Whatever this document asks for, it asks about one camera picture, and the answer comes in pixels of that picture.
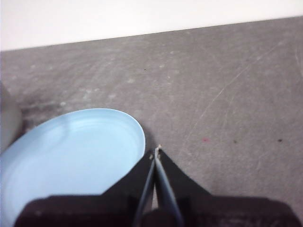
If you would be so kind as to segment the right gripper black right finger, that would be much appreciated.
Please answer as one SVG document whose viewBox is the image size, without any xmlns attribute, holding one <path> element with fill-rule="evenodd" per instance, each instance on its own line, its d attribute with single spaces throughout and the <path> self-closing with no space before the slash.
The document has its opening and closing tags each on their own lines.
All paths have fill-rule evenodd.
<svg viewBox="0 0 303 227">
<path fill-rule="evenodd" d="M 286 203 L 264 197 L 214 195 L 187 176 L 161 149 L 154 150 L 158 206 L 182 227 L 298 227 Z"/>
</svg>

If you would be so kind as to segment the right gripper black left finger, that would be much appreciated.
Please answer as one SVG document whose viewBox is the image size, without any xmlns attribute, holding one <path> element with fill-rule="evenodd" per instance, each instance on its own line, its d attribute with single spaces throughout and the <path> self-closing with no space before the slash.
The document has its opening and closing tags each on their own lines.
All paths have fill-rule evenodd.
<svg viewBox="0 0 303 227">
<path fill-rule="evenodd" d="M 16 227 L 131 227 L 152 192 L 154 155 L 146 153 L 131 171 L 102 194 L 57 195 L 29 202 Z"/>
</svg>

